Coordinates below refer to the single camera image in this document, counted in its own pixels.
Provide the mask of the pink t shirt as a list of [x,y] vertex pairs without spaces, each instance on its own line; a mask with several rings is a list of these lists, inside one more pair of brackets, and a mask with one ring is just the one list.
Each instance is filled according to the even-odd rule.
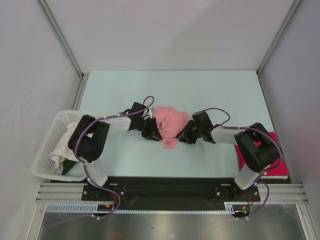
[[187,125],[190,114],[186,111],[178,111],[171,106],[158,106],[152,116],[162,137],[163,148],[169,150],[175,148],[179,142],[177,135]]

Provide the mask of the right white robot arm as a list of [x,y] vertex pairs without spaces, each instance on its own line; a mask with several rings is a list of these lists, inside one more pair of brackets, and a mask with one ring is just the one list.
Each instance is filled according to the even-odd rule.
[[242,201],[253,186],[267,171],[278,168],[283,162],[283,153],[278,143],[261,123],[249,127],[213,125],[210,120],[196,122],[190,120],[176,136],[184,143],[195,144],[202,138],[212,144],[230,144],[239,148],[244,166],[234,178],[230,188],[231,196]]

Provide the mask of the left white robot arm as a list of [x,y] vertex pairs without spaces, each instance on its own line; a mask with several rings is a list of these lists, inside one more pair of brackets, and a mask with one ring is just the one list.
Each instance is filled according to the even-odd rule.
[[100,200],[107,199],[111,193],[111,188],[105,184],[108,175],[100,159],[107,136],[131,130],[140,131],[147,140],[162,140],[152,111],[142,105],[126,109],[115,116],[96,118],[86,114],[68,141],[68,148],[82,164],[88,182],[94,186],[93,194]]

